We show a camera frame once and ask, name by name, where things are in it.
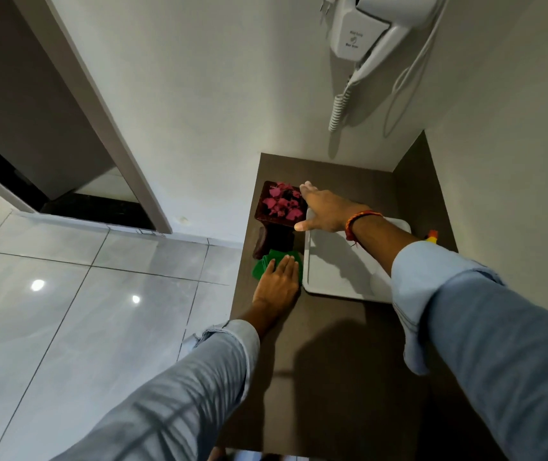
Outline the white rectangular tray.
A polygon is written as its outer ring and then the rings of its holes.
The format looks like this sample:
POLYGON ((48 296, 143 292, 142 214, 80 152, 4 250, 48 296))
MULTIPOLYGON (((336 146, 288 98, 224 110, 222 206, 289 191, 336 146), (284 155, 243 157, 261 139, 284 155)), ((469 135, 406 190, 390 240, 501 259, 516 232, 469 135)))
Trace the white rectangular tray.
POLYGON ((311 294, 391 304, 391 278, 345 231, 305 234, 302 284, 311 294))

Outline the dark wooden flower vase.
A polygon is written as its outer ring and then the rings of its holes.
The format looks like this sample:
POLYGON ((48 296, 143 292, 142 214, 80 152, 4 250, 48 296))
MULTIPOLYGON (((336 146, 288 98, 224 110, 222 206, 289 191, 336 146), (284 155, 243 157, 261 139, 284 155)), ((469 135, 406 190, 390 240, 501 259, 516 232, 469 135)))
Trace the dark wooden flower vase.
POLYGON ((254 213, 255 219, 262 224, 259 230, 258 239, 255 244, 254 252, 252 255, 253 258, 256 260, 260 260, 264 255, 268 254, 270 249, 275 249, 283 252, 292 251, 295 243, 294 225, 298 223, 298 222, 291 222, 289 224, 286 224, 286 223, 283 224, 279 222, 268 222, 268 221, 259 219, 257 216, 259 212, 258 205, 260 201, 260 196, 258 198, 257 207, 254 213))

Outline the grey door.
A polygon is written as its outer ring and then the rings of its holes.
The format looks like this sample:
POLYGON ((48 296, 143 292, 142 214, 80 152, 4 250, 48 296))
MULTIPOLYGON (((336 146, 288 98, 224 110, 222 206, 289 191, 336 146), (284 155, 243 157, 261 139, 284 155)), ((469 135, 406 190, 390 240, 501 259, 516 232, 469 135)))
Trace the grey door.
POLYGON ((0 0, 0 155, 50 200, 115 166, 12 0, 0 0))

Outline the person's right hand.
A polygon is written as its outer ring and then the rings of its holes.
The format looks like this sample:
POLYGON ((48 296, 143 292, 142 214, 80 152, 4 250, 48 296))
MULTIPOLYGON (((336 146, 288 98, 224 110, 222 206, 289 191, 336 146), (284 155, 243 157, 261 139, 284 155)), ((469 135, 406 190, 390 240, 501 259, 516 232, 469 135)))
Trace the person's right hand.
POLYGON ((341 232, 345 230, 347 220, 354 214, 370 209, 369 206, 355 203, 329 190, 319 190, 309 181, 300 185, 300 193, 306 201, 313 217, 318 221, 318 230, 341 232))

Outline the person's left hand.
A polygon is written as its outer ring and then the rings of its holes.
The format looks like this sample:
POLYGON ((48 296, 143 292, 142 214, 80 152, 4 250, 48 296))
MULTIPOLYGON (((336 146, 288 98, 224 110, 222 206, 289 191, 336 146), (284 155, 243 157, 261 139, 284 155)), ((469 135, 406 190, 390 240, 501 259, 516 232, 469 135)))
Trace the person's left hand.
POLYGON ((291 308, 299 292, 299 264, 293 260, 292 279, 286 279, 284 276, 284 258, 278 264, 272 259, 269 265, 276 265, 276 279, 265 285, 264 274, 262 275, 254 293, 252 306, 263 313, 278 317, 291 308))

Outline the pink artificial flowers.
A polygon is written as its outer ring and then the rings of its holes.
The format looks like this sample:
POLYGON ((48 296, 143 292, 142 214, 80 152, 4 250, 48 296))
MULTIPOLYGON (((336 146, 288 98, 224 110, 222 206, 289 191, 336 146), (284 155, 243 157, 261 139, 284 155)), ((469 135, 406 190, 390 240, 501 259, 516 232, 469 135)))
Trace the pink artificial flowers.
POLYGON ((264 183, 258 205, 258 218, 289 224, 305 219, 307 203, 298 187, 285 182, 264 183))

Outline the white door frame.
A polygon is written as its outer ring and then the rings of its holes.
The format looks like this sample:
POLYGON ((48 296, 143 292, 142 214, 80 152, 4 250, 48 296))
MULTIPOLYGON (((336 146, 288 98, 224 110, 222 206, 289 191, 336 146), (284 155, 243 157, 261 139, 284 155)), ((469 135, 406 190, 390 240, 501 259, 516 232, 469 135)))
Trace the white door frame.
POLYGON ((171 225, 129 150, 52 0, 12 0, 109 153, 116 168, 145 209, 157 232, 171 225))

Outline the green cloth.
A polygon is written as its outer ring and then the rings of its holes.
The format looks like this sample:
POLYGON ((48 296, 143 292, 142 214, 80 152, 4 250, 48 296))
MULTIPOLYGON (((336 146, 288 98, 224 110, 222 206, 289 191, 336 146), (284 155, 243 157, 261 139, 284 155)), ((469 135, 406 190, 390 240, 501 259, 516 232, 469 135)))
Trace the green cloth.
POLYGON ((278 250, 275 250, 275 249, 270 249, 268 254, 264 255, 261 258, 261 260, 257 261, 257 263, 255 264, 255 266, 252 270, 252 276, 257 280, 260 280, 262 278, 262 275, 266 271, 266 268, 268 267, 268 264, 270 263, 270 261, 273 259, 273 260, 276 261, 276 264, 278 264, 281 260, 283 260, 285 255, 288 255, 288 256, 292 257, 296 262, 298 262, 298 264, 299 264, 299 284, 302 285, 302 283, 303 283, 303 263, 302 263, 302 259, 301 259, 301 256, 300 256, 299 252, 296 251, 296 250, 283 252, 283 251, 278 251, 278 250))

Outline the orange thread wristband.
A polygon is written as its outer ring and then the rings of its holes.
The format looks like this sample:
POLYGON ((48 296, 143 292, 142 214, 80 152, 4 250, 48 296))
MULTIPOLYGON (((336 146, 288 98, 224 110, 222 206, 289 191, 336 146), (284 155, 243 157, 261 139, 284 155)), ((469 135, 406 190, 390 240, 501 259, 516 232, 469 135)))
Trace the orange thread wristband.
POLYGON ((361 244, 359 239, 356 237, 354 231, 353 231, 353 226, 355 224, 356 221, 364 218, 364 217, 370 217, 370 216, 377 216, 377 217, 381 217, 383 218, 383 215, 379 212, 376 212, 374 210, 371 210, 371 209, 368 209, 368 210, 363 210, 363 211, 360 211, 356 214, 354 214, 352 217, 350 217, 346 224, 345 224, 345 235, 346 235, 346 240, 347 241, 350 241, 350 242, 353 242, 355 244, 361 244))

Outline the white wall hair dryer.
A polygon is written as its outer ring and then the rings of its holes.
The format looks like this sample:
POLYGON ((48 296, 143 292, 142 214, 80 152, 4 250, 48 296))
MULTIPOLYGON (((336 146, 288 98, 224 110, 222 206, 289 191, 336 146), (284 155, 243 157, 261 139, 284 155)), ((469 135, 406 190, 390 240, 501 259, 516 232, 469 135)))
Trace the white wall hair dryer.
POLYGON ((448 0, 354 0, 343 20, 344 46, 355 69, 349 85, 377 69, 414 29, 443 14, 448 0))

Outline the white hair dryer holder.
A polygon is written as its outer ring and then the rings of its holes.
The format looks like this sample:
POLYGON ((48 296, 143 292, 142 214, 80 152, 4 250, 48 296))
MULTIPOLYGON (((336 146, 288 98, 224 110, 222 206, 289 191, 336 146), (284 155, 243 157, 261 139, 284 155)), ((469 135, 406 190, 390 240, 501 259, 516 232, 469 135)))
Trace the white hair dryer holder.
POLYGON ((331 50, 338 58, 358 62, 391 23, 359 10, 356 0, 337 0, 331 25, 331 50))

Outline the person's right forearm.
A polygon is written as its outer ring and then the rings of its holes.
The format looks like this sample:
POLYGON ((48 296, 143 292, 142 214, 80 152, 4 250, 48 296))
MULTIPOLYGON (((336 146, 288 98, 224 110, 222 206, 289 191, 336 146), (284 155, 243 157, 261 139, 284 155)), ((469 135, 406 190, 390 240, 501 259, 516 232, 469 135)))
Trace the person's right forearm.
POLYGON ((503 453, 548 461, 548 310, 384 218, 364 217, 353 231, 391 275, 408 367, 427 372, 421 340, 430 341, 503 453))

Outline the person's left forearm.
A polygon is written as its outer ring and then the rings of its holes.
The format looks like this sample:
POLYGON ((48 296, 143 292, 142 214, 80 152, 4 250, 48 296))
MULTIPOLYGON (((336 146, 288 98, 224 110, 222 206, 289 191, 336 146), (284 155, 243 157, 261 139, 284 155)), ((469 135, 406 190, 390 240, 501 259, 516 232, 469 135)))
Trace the person's left forearm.
POLYGON ((110 410, 51 461, 206 461, 246 399, 261 336, 290 307, 253 305, 238 319, 193 336, 192 350, 110 410))

